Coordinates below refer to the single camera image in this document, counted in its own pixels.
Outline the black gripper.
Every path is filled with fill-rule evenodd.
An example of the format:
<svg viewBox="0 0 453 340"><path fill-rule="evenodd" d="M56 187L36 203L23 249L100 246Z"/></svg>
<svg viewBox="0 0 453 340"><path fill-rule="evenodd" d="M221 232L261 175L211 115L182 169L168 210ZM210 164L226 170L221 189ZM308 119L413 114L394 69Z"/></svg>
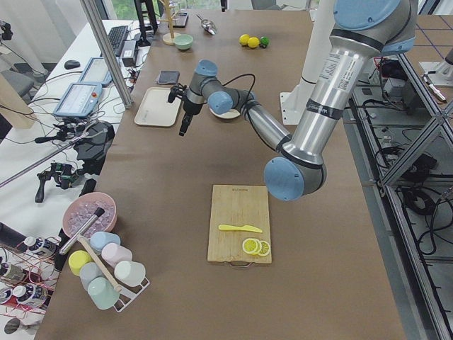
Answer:
<svg viewBox="0 0 453 340"><path fill-rule="evenodd" d="M178 133L181 137L183 137L190 127L193 116L198 115L202 110L202 107L205 104L205 98L196 94L189 87L182 84L176 84L170 88L167 102L173 103L176 98L181 100L183 103L183 110L185 111Z"/></svg>

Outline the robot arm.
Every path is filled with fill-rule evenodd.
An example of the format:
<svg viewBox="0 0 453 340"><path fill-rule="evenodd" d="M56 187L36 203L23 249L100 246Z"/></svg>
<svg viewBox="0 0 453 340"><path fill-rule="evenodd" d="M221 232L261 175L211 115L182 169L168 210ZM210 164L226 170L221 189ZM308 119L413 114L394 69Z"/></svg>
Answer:
<svg viewBox="0 0 453 340"><path fill-rule="evenodd" d="M416 1L335 1L331 9L331 51L308 97L297 129L290 134L251 91L229 88L218 80L214 62L198 62L191 83L171 87L168 102L183 103L184 135L207 104L217 115L237 110L257 135L278 152L264 169L268 192L283 201L320 189L327 177L322 151L343 116L365 64L377 56L409 51L415 41Z"/></svg>

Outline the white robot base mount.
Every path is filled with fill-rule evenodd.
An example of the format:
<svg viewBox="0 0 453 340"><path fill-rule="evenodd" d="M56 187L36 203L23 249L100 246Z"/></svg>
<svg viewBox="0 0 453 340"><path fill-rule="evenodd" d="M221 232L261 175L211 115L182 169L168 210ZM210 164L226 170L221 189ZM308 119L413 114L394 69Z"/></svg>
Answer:
<svg viewBox="0 0 453 340"><path fill-rule="evenodd" d="M319 2L300 82L291 92L280 93L282 121L285 125L297 125L299 123L306 103L331 51L329 37L334 26L334 3L333 0Z"/></svg>

